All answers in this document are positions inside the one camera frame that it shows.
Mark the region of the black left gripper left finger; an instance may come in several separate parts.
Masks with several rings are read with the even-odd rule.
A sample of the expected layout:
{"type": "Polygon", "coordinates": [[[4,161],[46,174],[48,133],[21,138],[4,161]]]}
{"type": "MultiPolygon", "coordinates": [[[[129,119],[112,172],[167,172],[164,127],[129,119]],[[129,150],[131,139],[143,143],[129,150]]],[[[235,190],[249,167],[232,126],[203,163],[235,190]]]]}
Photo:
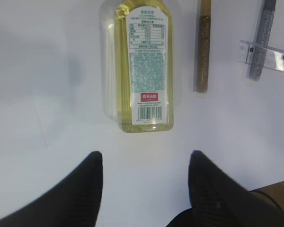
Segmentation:
{"type": "Polygon", "coordinates": [[[103,191],[103,157],[91,152],[41,197],[0,219],[0,227],[94,227],[103,191]]]}

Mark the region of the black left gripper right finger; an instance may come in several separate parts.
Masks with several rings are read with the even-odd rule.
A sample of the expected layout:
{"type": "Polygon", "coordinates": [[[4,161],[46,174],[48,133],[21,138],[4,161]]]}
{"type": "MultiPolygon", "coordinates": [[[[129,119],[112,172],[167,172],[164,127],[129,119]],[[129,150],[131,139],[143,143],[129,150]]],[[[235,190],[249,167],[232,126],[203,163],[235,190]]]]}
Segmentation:
{"type": "Polygon", "coordinates": [[[266,203],[226,175],[203,152],[190,156],[191,208],[170,227],[284,227],[284,211],[266,203]]]}

